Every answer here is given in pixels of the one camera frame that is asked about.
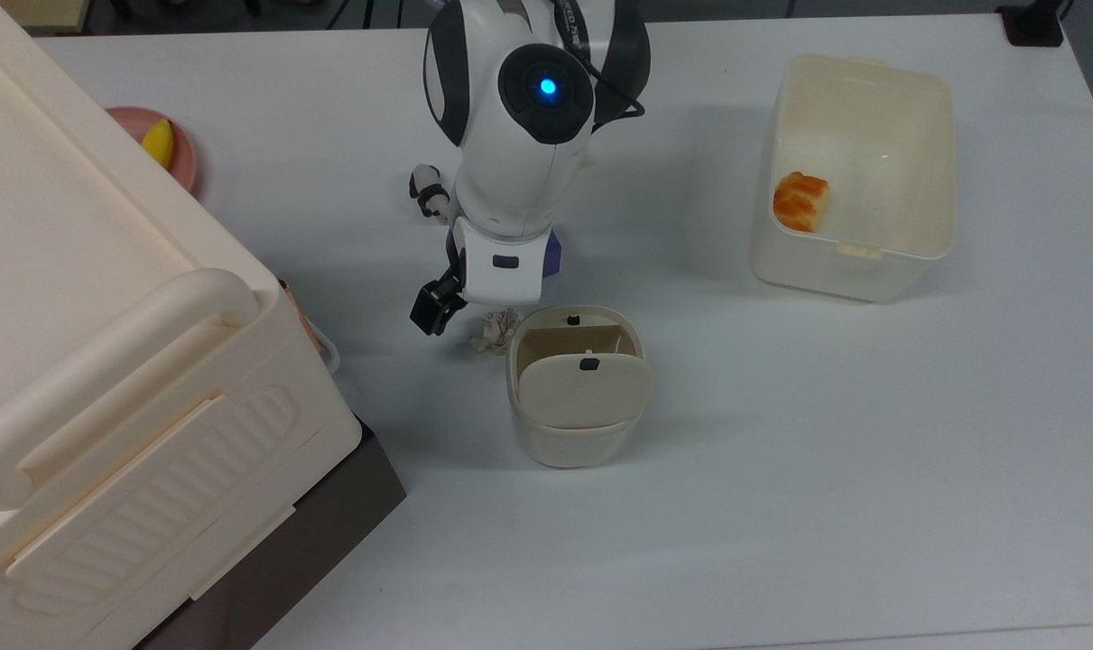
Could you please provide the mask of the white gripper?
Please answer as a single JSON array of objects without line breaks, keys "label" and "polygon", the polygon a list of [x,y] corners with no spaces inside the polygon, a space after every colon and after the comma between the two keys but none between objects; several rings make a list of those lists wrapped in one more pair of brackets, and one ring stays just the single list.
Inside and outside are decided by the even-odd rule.
[{"label": "white gripper", "polygon": [[443,336],[468,302],[518,307],[541,300],[550,228],[522,239],[501,238],[471,218],[455,218],[447,271],[419,289],[410,320],[426,336]]}]

